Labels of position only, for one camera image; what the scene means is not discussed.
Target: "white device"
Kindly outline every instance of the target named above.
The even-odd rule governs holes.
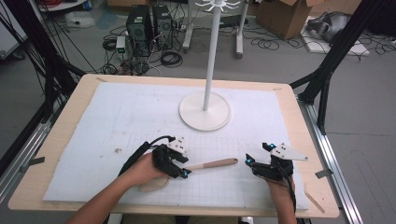
[[[125,36],[117,36],[117,45],[116,45],[117,54],[121,61],[128,60],[128,50],[126,48],[126,37]]]
[[[178,138],[167,145],[169,148],[172,148],[174,151],[180,152],[181,154],[186,154],[187,150],[184,148],[184,137]]]
[[[308,161],[308,157],[284,143],[272,149],[270,154],[283,160]]]

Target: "computer tower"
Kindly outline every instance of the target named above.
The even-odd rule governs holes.
[[[173,47],[173,19],[167,6],[153,6],[152,17],[154,24],[154,35],[157,40],[158,49],[171,49]]]
[[[153,38],[149,6],[134,5],[126,21],[134,56],[148,57],[149,45]]]

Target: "cardboard box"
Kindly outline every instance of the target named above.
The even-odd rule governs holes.
[[[150,5],[150,0],[107,0],[107,5],[112,8],[128,7],[133,5]]]
[[[323,12],[340,11],[352,15],[361,0],[326,0],[325,3],[312,7],[309,15],[319,17]]]
[[[247,14],[250,16],[256,16],[257,11],[259,10],[259,5],[260,4],[255,2],[254,0],[248,0]]]
[[[256,22],[275,35],[290,39],[300,34],[312,6],[322,3],[324,0],[262,1]]]

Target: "concrete floor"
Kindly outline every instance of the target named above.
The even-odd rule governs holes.
[[[71,30],[69,36],[95,68],[104,63],[103,36],[126,22],[103,8],[91,11],[96,24],[91,28]],[[196,24],[210,24],[210,17],[198,17]],[[256,28],[250,19],[247,28]],[[61,39],[71,63],[83,70],[91,68],[73,49],[64,35]],[[234,56],[234,35],[219,36],[214,79],[291,83],[313,72],[325,55],[295,49],[285,42],[278,50],[261,49],[244,39],[244,57]],[[210,33],[194,31],[191,50],[182,54],[178,68],[160,66],[163,77],[205,78]],[[396,52],[378,55],[373,50],[359,61],[347,56],[335,71],[330,87],[326,117],[327,135],[343,170],[364,223],[393,223],[396,219]],[[151,69],[147,76],[160,73]],[[0,62],[0,156],[42,104],[44,97],[33,66],[28,60]],[[70,213],[10,211],[8,195],[0,204],[0,223],[60,223]],[[337,219],[317,219],[314,223],[347,223],[341,213]],[[273,218],[256,217],[255,223],[276,223]]]

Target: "white stand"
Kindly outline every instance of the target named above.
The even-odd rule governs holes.
[[[248,14],[248,0],[244,2],[244,8],[242,10],[241,21],[239,23],[239,27],[236,29],[236,57],[242,58],[244,54],[244,43],[243,43],[243,34],[245,19]]]
[[[210,93],[208,110],[202,108],[205,98],[203,92],[196,92],[186,96],[180,104],[181,118],[187,125],[202,132],[212,132],[224,127],[231,118],[231,108],[220,95]]]
[[[184,35],[184,42],[183,42],[183,52],[187,53],[187,49],[190,47],[190,42],[191,42],[191,37],[192,37],[192,31],[194,29],[194,24],[192,24],[192,18],[191,18],[191,2],[192,0],[189,0],[187,4],[187,18],[188,18],[188,24],[187,24],[187,30],[186,34]]]
[[[207,63],[207,75],[206,75],[206,85],[205,94],[202,92],[193,93],[186,96],[180,104],[179,113],[181,118],[193,129],[211,132],[224,127],[231,117],[231,108],[227,101],[218,94],[211,93],[210,89],[212,86],[213,70],[215,67],[216,58],[216,47],[218,44],[219,37],[219,24],[220,24],[220,14],[222,7],[229,7],[226,0],[204,0],[206,4],[198,6],[208,6],[212,5],[209,9],[214,8],[214,16],[212,23],[212,35],[210,36],[210,51],[209,60]]]

